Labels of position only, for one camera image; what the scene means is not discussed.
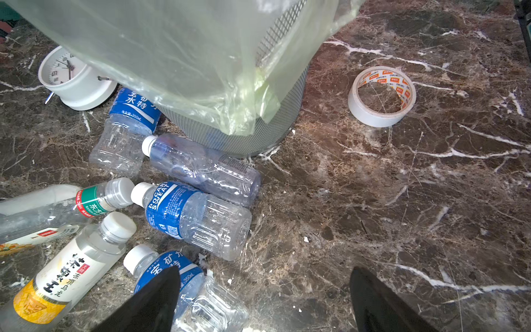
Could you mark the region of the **blue label mineral water bottle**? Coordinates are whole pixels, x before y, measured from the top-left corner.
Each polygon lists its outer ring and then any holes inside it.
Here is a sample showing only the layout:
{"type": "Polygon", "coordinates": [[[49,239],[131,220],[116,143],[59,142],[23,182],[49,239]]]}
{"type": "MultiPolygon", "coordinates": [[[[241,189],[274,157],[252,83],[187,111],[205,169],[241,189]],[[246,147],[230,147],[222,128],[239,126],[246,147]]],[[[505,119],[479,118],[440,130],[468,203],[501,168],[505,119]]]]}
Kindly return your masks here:
{"type": "Polygon", "coordinates": [[[249,312],[236,295],[177,250],[159,254],[145,244],[131,249],[124,267],[136,278],[138,293],[159,273],[176,266],[181,290],[174,310],[172,331],[242,331],[249,312]]]}

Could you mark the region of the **Pocari Sweat blue label bottle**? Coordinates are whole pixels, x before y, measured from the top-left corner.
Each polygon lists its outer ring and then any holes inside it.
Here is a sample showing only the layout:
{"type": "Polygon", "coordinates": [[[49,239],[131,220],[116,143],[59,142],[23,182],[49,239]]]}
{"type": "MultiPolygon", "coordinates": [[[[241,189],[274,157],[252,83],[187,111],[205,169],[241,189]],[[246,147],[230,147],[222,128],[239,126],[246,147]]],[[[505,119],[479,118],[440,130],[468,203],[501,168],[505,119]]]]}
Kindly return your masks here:
{"type": "Polygon", "coordinates": [[[221,259],[236,260],[246,244],[250,210],[192,186],[177,181],[142,182],[132,190],[131,200],[145,209],[152,228],[221,259]]]}

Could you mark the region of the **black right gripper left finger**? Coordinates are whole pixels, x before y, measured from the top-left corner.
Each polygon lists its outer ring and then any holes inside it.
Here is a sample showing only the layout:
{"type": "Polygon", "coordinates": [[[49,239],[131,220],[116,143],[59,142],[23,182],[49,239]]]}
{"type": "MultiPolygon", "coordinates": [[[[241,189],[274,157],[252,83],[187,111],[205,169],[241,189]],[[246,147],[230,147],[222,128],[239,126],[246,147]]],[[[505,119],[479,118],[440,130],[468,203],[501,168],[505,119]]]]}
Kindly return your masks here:
{"type": "Polygon", "coordinates": [[[93,330],[170,331],[180,290],[179,268],[166,268],[93,330]]]}

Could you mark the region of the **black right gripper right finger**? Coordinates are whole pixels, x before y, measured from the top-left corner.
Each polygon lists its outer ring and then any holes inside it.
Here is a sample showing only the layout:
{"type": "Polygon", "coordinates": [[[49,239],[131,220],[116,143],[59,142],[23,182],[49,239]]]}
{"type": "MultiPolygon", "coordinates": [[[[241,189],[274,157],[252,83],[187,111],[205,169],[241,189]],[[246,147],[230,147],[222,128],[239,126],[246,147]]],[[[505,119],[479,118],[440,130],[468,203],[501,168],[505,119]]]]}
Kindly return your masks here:
{"type": "Polygon", "coordinates": [[[349,290],[359,331],[436,330],[366,268],[352,270],[349,290]]]}

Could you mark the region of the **green red label clear bottle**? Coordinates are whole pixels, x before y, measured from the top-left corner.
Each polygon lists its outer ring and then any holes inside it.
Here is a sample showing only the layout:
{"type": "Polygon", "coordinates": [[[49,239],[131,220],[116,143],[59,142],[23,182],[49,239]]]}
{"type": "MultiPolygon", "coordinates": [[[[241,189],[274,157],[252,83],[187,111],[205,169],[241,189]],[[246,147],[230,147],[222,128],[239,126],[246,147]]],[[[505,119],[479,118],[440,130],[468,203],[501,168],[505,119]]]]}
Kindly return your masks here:
{"type": "Polygon", "coordinates": [[[73,198],[1,217],[1,252],[37,246],[84,228],[93,217],[132,204],[134,183],[115,178],[82,189],[73,198]]]}

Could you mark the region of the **blue cap bottle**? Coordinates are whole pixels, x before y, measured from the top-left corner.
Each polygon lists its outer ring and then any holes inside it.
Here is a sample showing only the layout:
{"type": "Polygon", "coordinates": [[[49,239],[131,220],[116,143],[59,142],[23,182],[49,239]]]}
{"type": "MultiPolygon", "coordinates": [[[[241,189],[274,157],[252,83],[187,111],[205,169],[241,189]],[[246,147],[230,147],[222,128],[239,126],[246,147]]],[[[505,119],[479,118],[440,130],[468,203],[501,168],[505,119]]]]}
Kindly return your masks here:
{"type": "Polygon", "coordinates": [[[138,175],[144,160],[142,143],[157,127],[161,112],[136,91],[121,88],[89,162],[126,177],[138,175]]]}

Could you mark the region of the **clear unlabelled bottle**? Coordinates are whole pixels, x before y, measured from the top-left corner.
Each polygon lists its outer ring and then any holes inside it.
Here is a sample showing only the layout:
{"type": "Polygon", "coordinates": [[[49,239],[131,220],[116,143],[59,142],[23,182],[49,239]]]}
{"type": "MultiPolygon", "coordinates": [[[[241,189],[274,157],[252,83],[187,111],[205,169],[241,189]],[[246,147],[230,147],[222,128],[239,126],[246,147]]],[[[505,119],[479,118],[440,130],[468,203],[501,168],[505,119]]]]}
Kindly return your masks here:
{"type": "Polygon", "coordinates": [[[166,133],[146,137],[142,153],[157,170],[203,192],[246,208],[257,198],[258,171],[224,152],[166,133]]]}

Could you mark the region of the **yellow white label tea bottle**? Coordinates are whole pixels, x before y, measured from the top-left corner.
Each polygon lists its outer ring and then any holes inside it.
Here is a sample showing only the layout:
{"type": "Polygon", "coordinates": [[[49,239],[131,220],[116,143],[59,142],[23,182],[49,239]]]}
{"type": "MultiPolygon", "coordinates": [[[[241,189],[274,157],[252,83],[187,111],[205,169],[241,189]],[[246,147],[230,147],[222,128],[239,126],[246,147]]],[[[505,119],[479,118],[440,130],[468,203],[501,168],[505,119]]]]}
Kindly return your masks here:
{"type": "Polygon", "coordinates": [[[51,331],[124,255],[136,230],[121,212],[85,227],[1,308],[1,330],[51,331]]]}

